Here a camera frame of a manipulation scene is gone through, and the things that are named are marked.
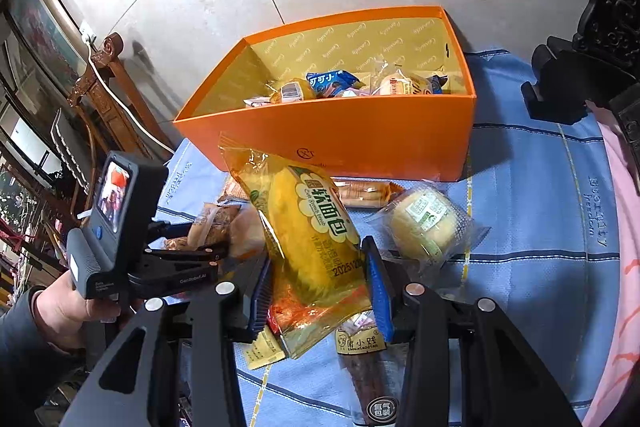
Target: blue tablecloth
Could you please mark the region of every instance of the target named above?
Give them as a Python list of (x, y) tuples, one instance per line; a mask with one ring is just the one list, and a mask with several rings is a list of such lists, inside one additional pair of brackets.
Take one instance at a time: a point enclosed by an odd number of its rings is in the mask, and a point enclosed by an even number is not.
[[(508, 52), (466, 59), (478, 92), (476, 123), (465, 179), (450, 184), (448, 194), (491, 230), (468, 260), (465, 297), (490, 296), (500, 304), (582, 418), (607, 360), (619, 292), (616, 204), (602, 135), (593, 115), (572, 126), (531, 120), (520, 84), (535, 79)], [(205, 201), (216, 201), (226, 173), (188, 140), (168, 167), (156, 219), (190, 220)], [(351, 213), (361, 236), (391, 248), (364, 221), (369, 214)], [(439, 285), (460, 286), (464, 265), (464, 256), (449, 261)], [(460, 359), (451, 348), (450, 424), (458, 425)], [(257, 426), (350, 423), (332, 337), (267, 372), (249, 371), (239, 350), (237, 361), (248, 424), (252, 416)]]

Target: framed painting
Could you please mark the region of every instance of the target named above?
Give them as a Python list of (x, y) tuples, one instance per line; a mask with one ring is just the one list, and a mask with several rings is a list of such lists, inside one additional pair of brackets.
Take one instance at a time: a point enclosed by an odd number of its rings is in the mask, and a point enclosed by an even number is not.
[(8, 0), (8, 22), (65, 95), (86, 69), (88, 49), (59, 0)]

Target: round bread bun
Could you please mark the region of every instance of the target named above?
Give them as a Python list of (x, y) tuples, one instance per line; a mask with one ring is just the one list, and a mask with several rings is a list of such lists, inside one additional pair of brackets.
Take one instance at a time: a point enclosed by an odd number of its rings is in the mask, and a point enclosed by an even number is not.
[[(430, 229), (424, 230), (407, 212), (407, 208), (421, 197), (434, 195), (447, 208), (447, 212)], [(439, 263), (443, 253), (453, 245), (458, 229), (455, 208), (444, 195), (431, 187), (422, 188), (402, 198), (392, 210), (389, 227), (400, 253), (419, 261)]]

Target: white power cable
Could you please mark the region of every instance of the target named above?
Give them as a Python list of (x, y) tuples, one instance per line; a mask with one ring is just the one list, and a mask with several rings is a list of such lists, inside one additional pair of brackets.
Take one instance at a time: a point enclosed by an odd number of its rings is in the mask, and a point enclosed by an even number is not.
[(118, 103), (118, 105), (121, 108), (123, 108), (124, 112), (126, 112), (129, 115), (129, 118), (131, 120), (133, 120), (133, 123), (135, 123), (139, 127), (140, 131), (142, 131), (144, 134), (146, 134), (151, 140), (153, 140), (153, 142), (157, 143), (160, 147), (162, 147), (166, 151), (169, 151), (171, 154), (175, 154), (174, 150), (172, 150), (169, 147), (167, 147), (164, 143), (162, 143), (155, 136), (153, 136), (151, 133), (149, 133), (148, 130), (146, 130), (144, 127), (142, 127), (142, 124), (138, 120), (136, 120), (136, 117), (133, 116), (133, 114), (129, 110), (129, 107), (124, 105), (124, 102), (121, 99), (119, 99), (116, 96), (116, 94), (110, 89), (110, 87), (107, 85), (107, 83), (100, 76), (100, 73), (98, 73), (98, 68), (95, 67), (95, 64), (91, 60), (91, 54), (94, 52), (94, 50), (91, 47), (91, 42), (89, 42), (88, 37), (86, 35), (82, 35), (82, 41), (89, 48), (89, 57), (88, 57), (89, 64), (91, 65), (92, 70), (94, 70), (95, 76), (98, 77), (98, 81), (102, 84), (102, 87), (104, 87), (106, 92), (108, 92), (111, 95), (111, 98), (113, 98), (113, 100), (115, 100), (116, 103)]

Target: orange box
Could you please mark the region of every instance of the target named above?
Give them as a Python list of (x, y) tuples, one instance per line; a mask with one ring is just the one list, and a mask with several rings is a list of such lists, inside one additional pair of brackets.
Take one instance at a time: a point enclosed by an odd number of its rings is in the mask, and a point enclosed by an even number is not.
[[(244, 108), (268, 84), (307, 72), (374, 72), (377, 57), (428, 76), (448, 74), (449, 94), (362, 96)], [(242, 39), (175, 120), (221, 170), (221, 133), (333, 176), (455, 181), (466, 159), (476, 92), (449, 19), (438, 6), (347, 12)]]

